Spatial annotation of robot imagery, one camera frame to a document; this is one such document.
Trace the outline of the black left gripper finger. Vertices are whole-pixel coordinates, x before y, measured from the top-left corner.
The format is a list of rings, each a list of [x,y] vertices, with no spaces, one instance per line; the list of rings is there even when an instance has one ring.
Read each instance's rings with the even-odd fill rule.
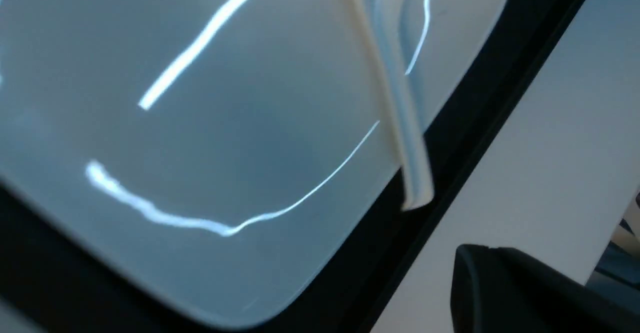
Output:
[[[637,333],[639,315],[515,248],[462,244],[450,290],[455,333]]]

